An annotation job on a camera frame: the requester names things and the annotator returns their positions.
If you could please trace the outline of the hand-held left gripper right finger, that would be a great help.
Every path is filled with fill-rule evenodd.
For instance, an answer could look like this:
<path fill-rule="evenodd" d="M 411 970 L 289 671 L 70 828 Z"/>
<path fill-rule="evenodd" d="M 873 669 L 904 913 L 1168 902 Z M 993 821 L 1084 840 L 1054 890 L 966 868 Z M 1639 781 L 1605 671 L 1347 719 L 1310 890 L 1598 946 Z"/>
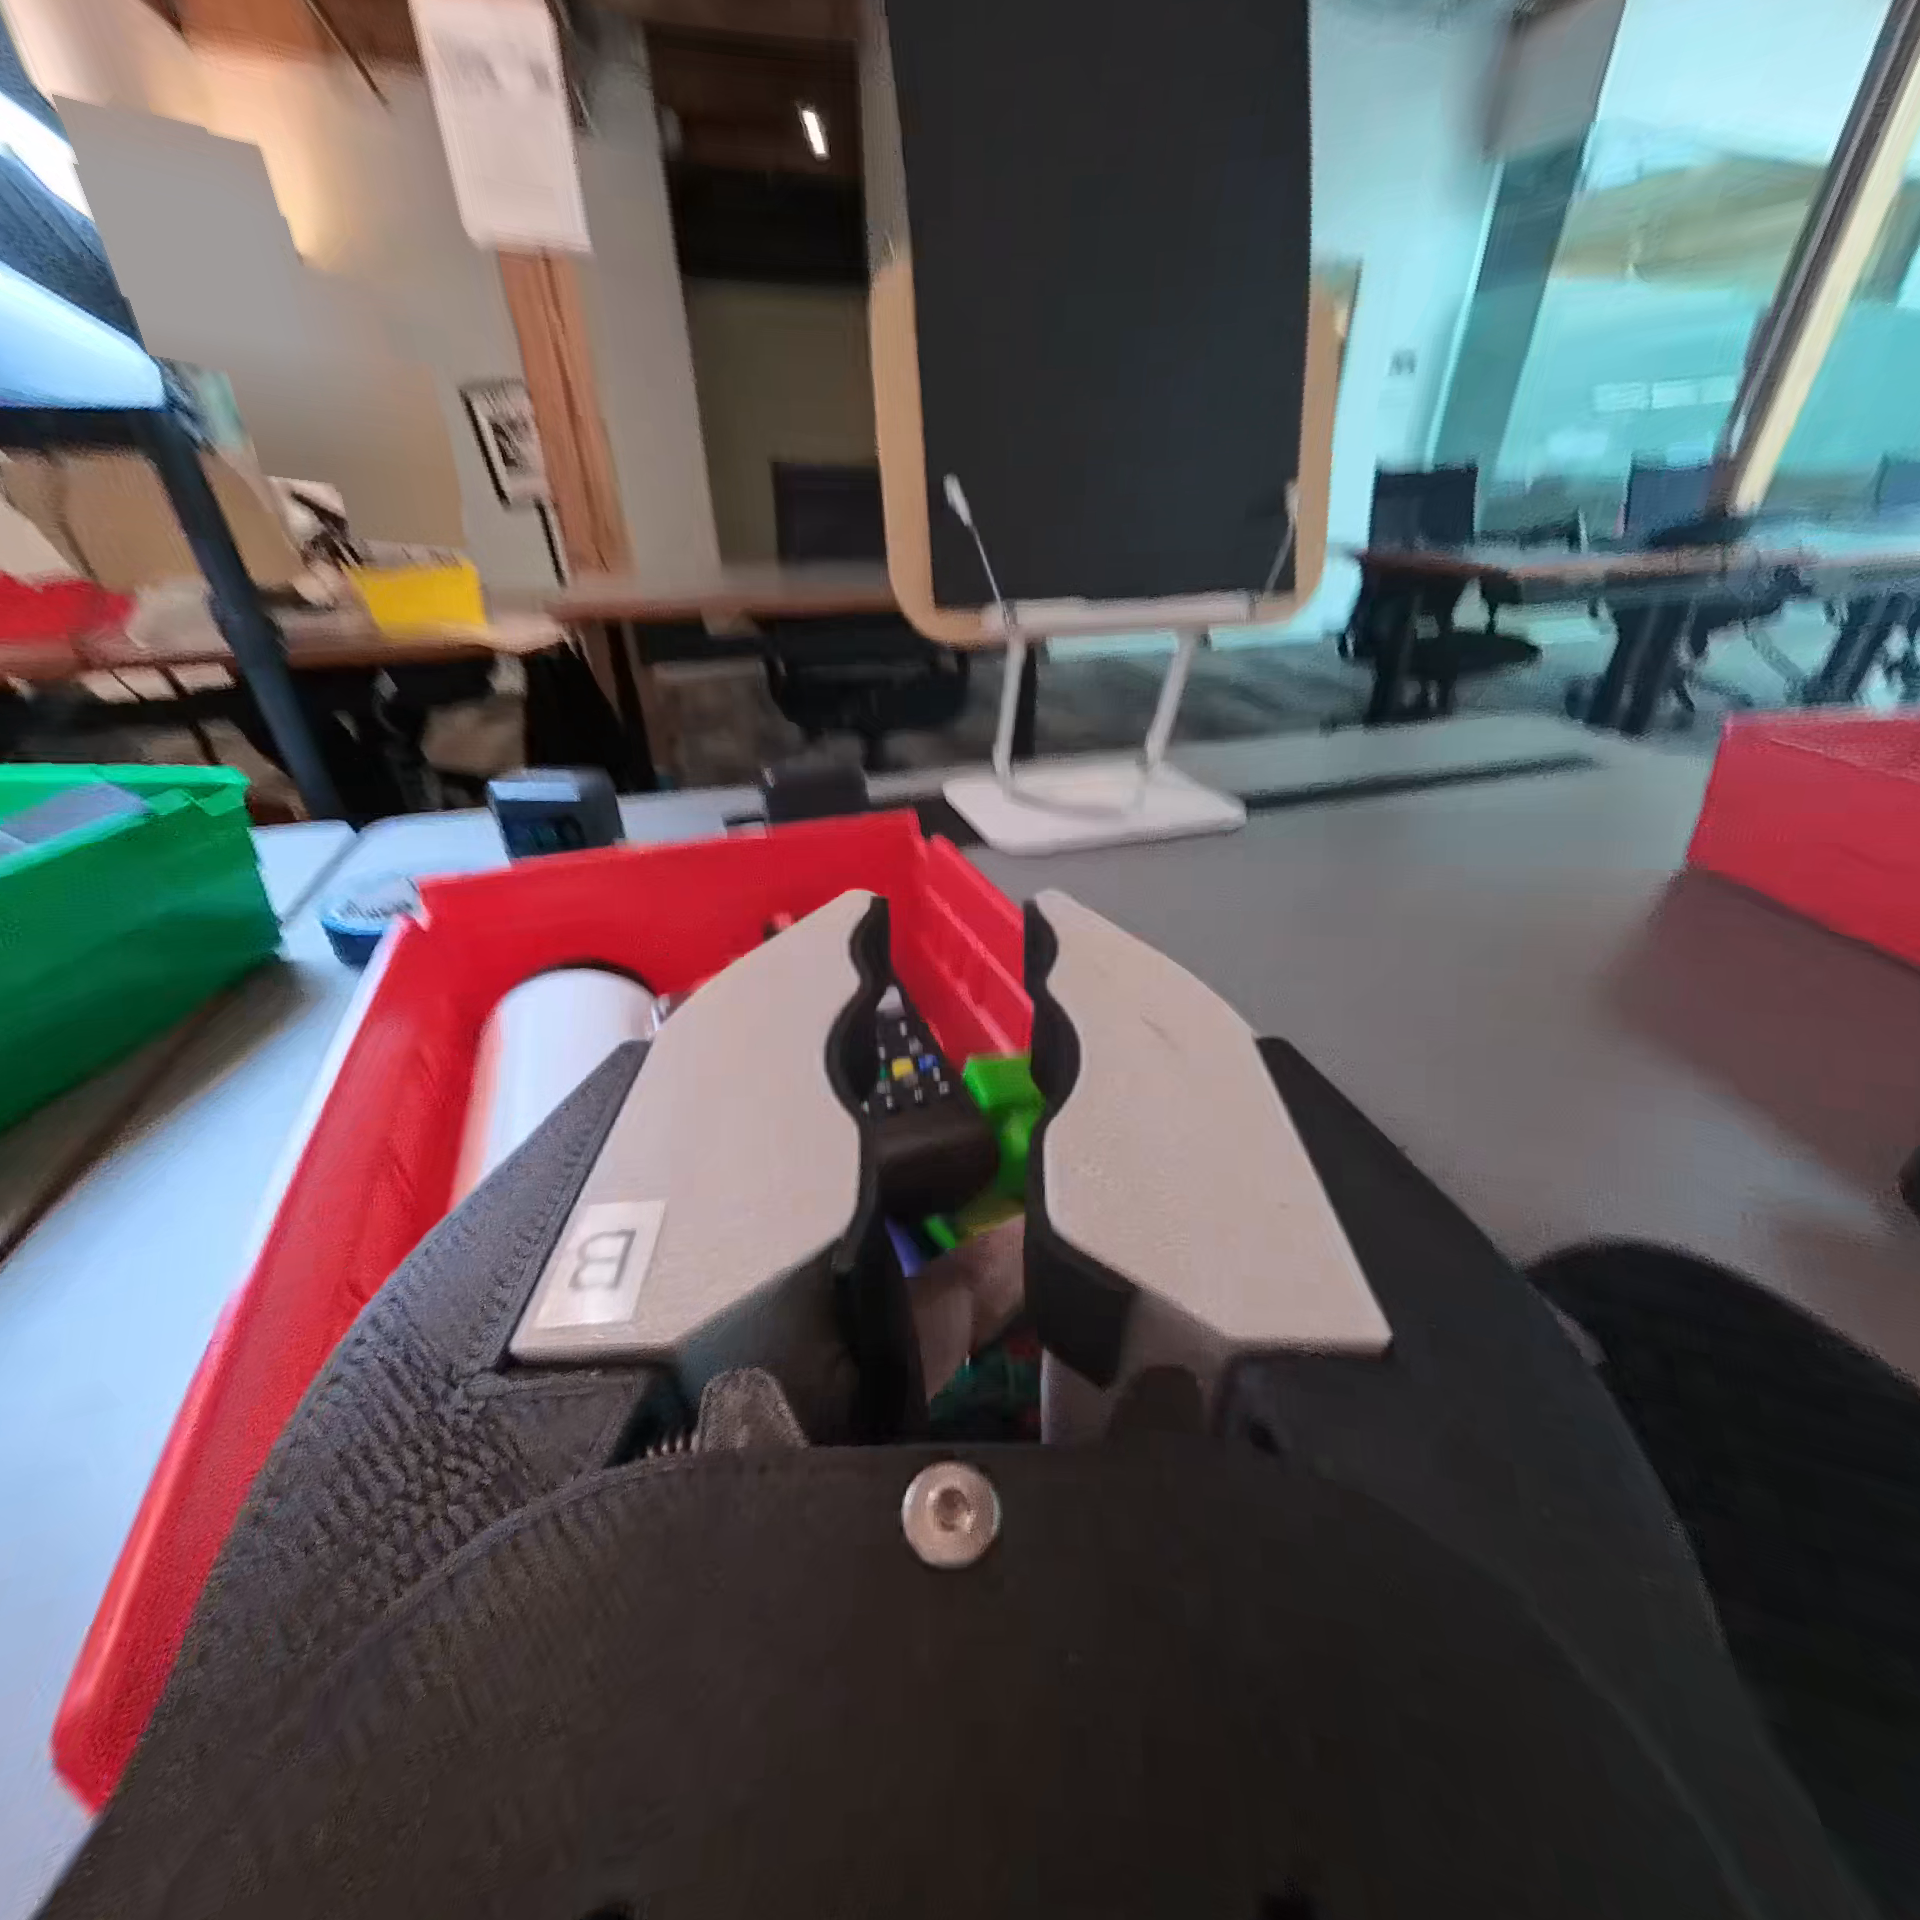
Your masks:
<path fill-rule="evenodd" d="M 1247 1363 L 1382 1363 L 1387 1316 L 1261 1037 L 1208 983 L 1067 890 L 1023 910 L 1024 1307 L 1043 1393 Z"/>

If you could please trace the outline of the red plastic bin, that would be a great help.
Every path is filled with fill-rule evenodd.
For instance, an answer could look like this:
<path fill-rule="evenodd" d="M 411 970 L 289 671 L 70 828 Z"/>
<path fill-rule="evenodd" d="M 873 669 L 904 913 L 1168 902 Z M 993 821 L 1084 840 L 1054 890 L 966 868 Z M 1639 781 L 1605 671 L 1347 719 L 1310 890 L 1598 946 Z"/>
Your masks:
<path fill-rule="evenodd" d="M 1918 966 L 1918 713 L 1724 722 L 1686 868 Z"/>
<path fill-rule="evenodd" d="M 1020 909 L 912 813 L 617 847 L 422 882 L 304 1102 L 67 1675 L 53 1763 L 98 1811 L 155 1709 L 211 1556 L 349 1319 L 444 1218 L 472 1055 L 535 973 L 609 963 L 678 994 L 842 890 L 890 904 L 890 966 L 947 1058 L 1032 1040 Z"/>

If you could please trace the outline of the black remote control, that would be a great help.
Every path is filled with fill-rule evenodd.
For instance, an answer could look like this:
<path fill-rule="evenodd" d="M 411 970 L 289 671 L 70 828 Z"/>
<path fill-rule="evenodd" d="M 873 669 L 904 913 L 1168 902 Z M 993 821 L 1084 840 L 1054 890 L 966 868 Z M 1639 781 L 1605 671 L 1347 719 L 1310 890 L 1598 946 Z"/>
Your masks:
<path fill-rule="evenodd" d="M 890 1212 L 947 1212 L 993 1181 L 996 1133 L 897 983 L 875 1006 L 875 1081 L 861 1110 Z"/>

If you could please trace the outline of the white cylinder bottle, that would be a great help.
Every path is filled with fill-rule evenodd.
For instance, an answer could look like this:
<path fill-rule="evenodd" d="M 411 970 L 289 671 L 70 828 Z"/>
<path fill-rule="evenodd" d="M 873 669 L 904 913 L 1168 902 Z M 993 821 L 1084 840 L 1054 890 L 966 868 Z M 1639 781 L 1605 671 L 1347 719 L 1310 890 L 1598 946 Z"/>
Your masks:
<path fill-rule="evenodd" d="M 509 990 L 479 1030 L 451 1209 L 501 1166 L 604 1058 L 649 1040 L 658 997 L 609 966 L 545 970 Z"/>

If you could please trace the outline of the small dark device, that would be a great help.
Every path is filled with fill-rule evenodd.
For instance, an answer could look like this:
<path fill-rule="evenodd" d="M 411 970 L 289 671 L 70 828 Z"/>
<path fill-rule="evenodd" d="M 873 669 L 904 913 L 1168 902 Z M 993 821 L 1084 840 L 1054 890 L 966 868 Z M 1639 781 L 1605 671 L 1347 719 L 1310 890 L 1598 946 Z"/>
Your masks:
<path fill-rule="evenodd" d="M 852 760 L 792 757 L 761 769 L 767 827 L 854 821 L 873 811 L 869 776 Z"/>

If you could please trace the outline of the small black box device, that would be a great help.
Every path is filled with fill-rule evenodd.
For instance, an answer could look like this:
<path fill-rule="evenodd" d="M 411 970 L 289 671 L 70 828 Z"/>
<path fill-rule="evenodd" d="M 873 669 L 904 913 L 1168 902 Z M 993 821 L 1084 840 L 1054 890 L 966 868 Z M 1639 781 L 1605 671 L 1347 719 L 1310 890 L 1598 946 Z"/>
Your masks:
<path fill-rule="evenodd" d="M 607 851 L 627 840 L 617 786 L 601 767 L 523 767 L 486 781 L 486 811 L 509 862 Z"/>

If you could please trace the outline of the wooden table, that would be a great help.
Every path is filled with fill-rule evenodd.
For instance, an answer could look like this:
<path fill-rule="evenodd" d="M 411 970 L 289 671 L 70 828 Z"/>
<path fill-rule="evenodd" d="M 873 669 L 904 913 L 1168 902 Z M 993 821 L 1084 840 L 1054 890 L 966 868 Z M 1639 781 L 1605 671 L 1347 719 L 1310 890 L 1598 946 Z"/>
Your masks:
<path fill-rule="evenodd" d="M 297 671 L 390 669 L 411 663 L 457 663 L 482 655 L 535 655 L 567 640 L 538 614 L 511 614 L 479 628 L 408 628 L 384 633 L 361 614 L 292 609 L 277 624 L 281 649 Z M 86 676 L 223 669 L 238 676 L 228 640 L 211 618 L 155 618 L 130 633 L 80 633 L 58 640 L 3 640 L 3 682 L 53 685 Z"/>

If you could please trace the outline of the green plastic bin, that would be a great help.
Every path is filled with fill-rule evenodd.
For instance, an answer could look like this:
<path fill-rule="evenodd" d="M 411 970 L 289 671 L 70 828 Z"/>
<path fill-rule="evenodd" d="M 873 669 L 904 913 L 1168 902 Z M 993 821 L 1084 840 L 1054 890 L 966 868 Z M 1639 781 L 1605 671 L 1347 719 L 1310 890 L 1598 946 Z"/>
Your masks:
<path fill-rule="evenodd" d="M 269 963 L 248 774 L 3 763 L 3 1128 Z"/>

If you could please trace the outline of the yellow plastic bin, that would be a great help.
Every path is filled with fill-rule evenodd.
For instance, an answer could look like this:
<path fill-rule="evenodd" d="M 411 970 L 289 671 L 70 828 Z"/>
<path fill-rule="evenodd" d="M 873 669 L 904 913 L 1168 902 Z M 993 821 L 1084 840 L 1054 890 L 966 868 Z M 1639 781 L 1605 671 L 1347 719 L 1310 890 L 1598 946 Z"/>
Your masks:
<path fill-rule="evenodd" d="M 464 554 L 361 563 L 345 565 L 343 578 L 389 636 L 486 628 L 482 582 Z"/>

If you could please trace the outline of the black quilted mat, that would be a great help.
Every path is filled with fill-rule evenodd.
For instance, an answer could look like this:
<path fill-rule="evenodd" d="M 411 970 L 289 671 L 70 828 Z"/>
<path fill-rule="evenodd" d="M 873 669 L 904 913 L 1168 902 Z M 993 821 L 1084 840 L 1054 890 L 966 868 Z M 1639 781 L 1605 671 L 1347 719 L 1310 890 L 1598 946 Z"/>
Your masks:
<path fill-rule="evenodd" d="M 1594 1350 L 1789 1771 L 1883 1918 L 1918 1918 L 1918 1385 L 1710 1260 L 1528 1268 Z"/>

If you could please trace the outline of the long wooden desk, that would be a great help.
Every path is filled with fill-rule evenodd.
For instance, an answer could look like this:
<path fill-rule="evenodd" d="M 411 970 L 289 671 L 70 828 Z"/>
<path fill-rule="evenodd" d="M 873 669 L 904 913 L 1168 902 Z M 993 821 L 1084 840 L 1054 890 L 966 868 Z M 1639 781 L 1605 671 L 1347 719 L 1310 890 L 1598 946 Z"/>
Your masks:
<path fill-rule="evenodd" d="M 1918 529 L 1753 521 L 1737 538 L 1654 547 L 1365 547 L 1360 589 L 1373 640 L 1360 729 L 1453 713 L 1467 669 L 1416 669 L 1416 603 L 1441 589 L 1485 589 L 1495 607 L 1598 607 L 1614 654 L 1574 713 L 1589 732 L 1645 738 L 1677 688 L 1699 618 L 1710 603 L 1813 603 L 1838 618 L 1818 669 L 1796 685 L 1803 707 L 1848 707 L 1897 640 L 1918 640 Z"/>

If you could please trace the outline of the framed picture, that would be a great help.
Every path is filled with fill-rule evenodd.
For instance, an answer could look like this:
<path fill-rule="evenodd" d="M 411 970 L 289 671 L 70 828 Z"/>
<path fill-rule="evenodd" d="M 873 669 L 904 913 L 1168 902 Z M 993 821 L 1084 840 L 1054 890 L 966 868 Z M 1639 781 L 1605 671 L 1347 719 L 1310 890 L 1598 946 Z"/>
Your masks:
<path fill-rule="evenodd" d="M 506 508 L 552 502 L 535 405 L 523 380 L 471 380 L 461 385 L 468 425 L 486 467 L 492 495 Z"/>

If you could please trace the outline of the red container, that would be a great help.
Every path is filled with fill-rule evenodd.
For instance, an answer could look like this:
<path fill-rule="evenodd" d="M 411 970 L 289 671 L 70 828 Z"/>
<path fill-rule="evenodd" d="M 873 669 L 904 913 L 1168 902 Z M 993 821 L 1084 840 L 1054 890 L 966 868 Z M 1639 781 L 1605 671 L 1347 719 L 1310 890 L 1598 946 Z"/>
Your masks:
<path fill-rule="evenodd" d="M 137 600 L 86 578 L 17 578 L 3 570 L 3 645 L 78 645 L 119 636 Z"/>

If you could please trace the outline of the white paper sheet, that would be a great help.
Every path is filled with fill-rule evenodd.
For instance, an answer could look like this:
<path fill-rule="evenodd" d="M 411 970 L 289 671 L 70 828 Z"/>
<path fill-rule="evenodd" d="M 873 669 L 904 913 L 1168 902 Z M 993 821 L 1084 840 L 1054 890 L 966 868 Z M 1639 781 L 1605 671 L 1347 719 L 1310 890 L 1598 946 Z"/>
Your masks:
<path fill-rule="evenodd" d="M 545 4 L 411 4 L 455 206 L 479 252 L 589 255 L 558 25 Z"/>

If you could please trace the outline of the wooden post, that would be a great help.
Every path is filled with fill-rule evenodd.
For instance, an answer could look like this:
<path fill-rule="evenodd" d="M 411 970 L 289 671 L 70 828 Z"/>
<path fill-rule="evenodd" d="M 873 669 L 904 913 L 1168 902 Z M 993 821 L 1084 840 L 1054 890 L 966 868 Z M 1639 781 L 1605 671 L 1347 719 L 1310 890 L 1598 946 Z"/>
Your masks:
<path fill-rule="evenodd" d="M 499 252 L 497 273 L 515 331 L 565 565 L 570 574 L 627 574 L 633 542 L 609 461 L 578 263 L 558 252 Z"/>

